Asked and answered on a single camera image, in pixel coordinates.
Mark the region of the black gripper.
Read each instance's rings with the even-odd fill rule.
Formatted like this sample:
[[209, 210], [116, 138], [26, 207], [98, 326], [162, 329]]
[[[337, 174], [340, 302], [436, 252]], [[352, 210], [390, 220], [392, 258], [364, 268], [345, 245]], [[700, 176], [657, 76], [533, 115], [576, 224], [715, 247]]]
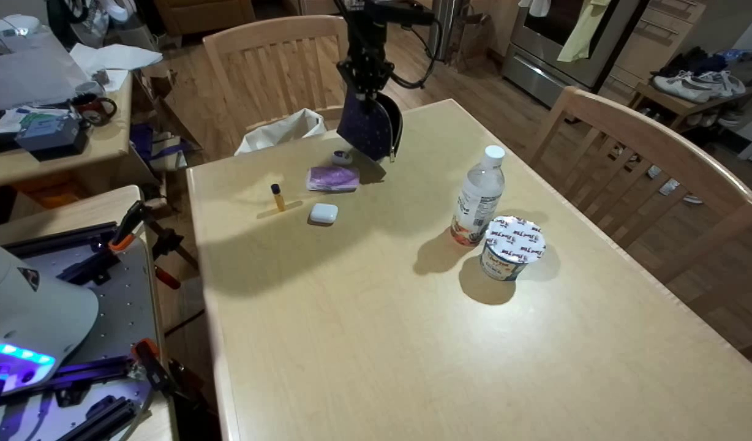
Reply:
[[385, 41], [385, 22], [352, 19], [348, 25], [348, 55], [337, 71], [358, 100], [375, 100], [395, 71], [395, 65], [385, 56]]

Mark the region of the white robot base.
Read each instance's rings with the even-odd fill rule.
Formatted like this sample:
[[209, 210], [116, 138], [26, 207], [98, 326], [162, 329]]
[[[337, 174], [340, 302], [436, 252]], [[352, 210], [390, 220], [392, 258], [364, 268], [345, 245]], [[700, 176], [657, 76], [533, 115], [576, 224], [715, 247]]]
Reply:
[[85, 340], [98, 297], [0, 247], [0, 386], [4, 394], [47, 383]]

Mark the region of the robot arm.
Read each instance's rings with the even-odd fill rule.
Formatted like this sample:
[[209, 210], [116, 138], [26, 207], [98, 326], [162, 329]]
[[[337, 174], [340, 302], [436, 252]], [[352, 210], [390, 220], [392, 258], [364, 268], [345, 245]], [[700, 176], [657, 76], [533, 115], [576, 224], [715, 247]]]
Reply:
[[375, 100], [381, 89], [395, 81], [402, 89], [421, 89], [436, 62], [436, 52], [425, 46], [428, 67], [418, 81], [407, 81], [395, 71], [387, 59], [387, 28], [428, 28], [433, 29], [439, 19], [430, 11], [416, 0], [334, 0], [337, 16], [345, 22], [348, 49], [337, 62], [337, 71], [348, 92], [358, 100]]

